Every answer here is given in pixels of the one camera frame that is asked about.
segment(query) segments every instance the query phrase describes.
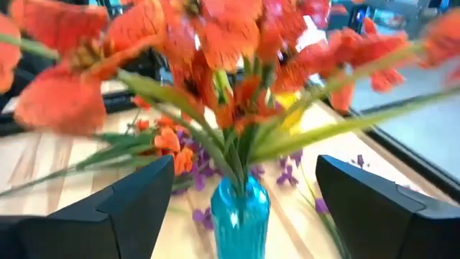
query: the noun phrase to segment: flower arrangement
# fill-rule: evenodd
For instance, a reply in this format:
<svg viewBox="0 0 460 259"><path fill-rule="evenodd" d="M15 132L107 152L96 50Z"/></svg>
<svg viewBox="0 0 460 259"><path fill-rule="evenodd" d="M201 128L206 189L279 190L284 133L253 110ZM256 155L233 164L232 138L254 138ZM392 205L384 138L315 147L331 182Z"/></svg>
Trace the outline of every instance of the flower arrangement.
<svg viewBox="0 0 460 259"><path fill-rule="evenodd" d="M311 15L317 25L323 26L331 10L328 2L137 0L133 4L121 16L109 19L99 6L73 6L52 0L11 1L9 17L0 17L0 48L6 51L0 57L0 89L7 91L11 86L21 49L57 60L23 90L15 119L34 130L92 137L109 146L74 166L0 196L66 173L143 166L158 155L175 156L179 179L183 172L206 167L204 157L209 156L224 179L211 199L211 210L197 212L194 217L201 221L211 217L219 224L215 235L220 258L238 257L232 249L235 245L245 247L241 249L247 253L245 258L262 258L270 200L251 176L251 171L255 176L259 174L254 165L289 154L297 163L299 154L295 152L306 145L371 127L460 91L460 87L450 87L406 106L309 132L292 132L289 125L295 121L289 118L303 114L314 101L329 96L333 108L347 111L354 81L359 78L370 76L372 88L385 92L403 81L395 67L417 63L432 68L457 56L460 34L455 28L460 25L460 10L450 11L432 23L418 41L408 41L404 33L379 35L373 22L365 19L364 35L345 28L330 34L328 42L297 50L297 40L307 29L303 15ZM21 39L19 30L41 43ZM201 44L198 49L196 37ZM120 68L150 47L167 58L173 85ZM240 58L243 76L230 84L228 73L238 71ZM449 82L459 77L459 71ZM305 90L305 81L313 74L319 74L325 86ZM137 95L140 107L152 107L168 119L159 120L155 128L137 121L135 135L95 134L106 116L100 86L108 79L124 83ZM277 104L277 95L296 92L301 96L293 105L286 108ZM159 105L160 101L180 110L182 116ZM218 129L204 117L205 109L214 113ZM198 149L192 148L195 143ZM287 166L278 181L294 184L297 180L292 168ZM258 202L257 206L249 206L253 201ZM249 231L242 230L246 227L263 237L260 244L252 248L245 245L251 239L242 234ZM237 244L220 242L230 238L225 235L233 234L240 235L231 238Z"/></svg>

